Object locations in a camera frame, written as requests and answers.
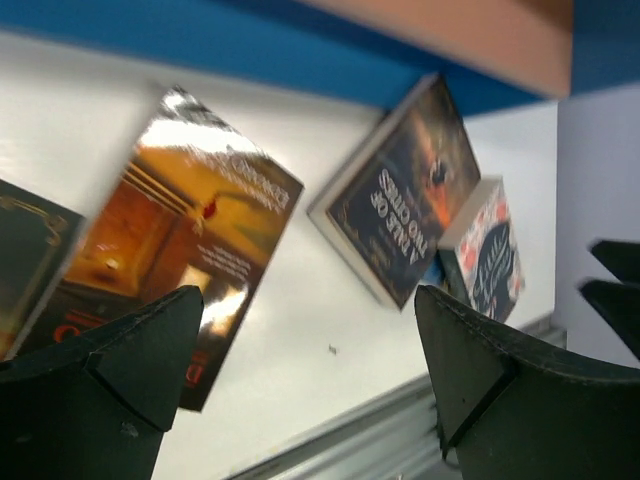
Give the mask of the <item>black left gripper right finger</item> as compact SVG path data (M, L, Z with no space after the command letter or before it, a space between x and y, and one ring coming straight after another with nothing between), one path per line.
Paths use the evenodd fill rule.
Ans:
M463 478L638 478L638 369L551 345L434 286L414 305L442 450Z

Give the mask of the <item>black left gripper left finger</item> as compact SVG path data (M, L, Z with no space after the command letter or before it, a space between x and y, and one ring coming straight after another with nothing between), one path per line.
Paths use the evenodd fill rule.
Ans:
M2 478L151 478L202 312L200 290L183 286L2 363Z

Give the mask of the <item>Little Women floral book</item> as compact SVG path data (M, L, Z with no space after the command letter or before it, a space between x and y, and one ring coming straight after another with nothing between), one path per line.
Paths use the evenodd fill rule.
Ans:
M454 298L506 322L525 280L500 176L476 185L438 242L438 255Z

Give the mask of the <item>Tale of Two Cities book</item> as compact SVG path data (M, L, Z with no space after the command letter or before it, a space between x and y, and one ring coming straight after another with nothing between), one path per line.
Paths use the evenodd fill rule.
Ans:
M310 203L376 300L402 310L481 178L445 77L422 77Z

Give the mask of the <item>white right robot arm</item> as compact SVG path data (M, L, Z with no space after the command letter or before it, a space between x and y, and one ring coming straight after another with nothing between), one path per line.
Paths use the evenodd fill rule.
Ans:
M639 243L599 239L589 251L615 280L587 279L578 290L639 359Z

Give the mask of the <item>Animal Farm book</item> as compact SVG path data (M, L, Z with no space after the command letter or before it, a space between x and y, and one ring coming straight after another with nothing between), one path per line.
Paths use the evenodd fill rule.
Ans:
M423 274L421 285L433 285L446 292L450 291L440 255L436 253L429 267Z

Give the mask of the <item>Three Days to See book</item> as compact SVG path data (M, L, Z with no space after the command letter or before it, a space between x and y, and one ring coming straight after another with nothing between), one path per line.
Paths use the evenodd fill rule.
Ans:
M1 356L66 260L84 217L1 182Z

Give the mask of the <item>Edward Tulane orange book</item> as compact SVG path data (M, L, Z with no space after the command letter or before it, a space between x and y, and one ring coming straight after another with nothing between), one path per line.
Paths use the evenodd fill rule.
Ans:
M193 285L204 309L180 405L201 411L303 188L203 102L171 87L11 355Z

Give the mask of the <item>blue yellow wooden bookshelf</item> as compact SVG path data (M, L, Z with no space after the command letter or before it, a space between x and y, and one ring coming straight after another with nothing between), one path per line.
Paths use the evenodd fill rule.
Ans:
M441 72L465 115L542 95L296 1L5 1L6 32L390 108Z

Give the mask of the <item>aluminium mounting rail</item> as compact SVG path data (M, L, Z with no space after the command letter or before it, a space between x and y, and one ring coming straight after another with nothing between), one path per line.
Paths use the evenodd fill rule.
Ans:
M231 479L460 479L441 457L430 378L420 376L307 432Z

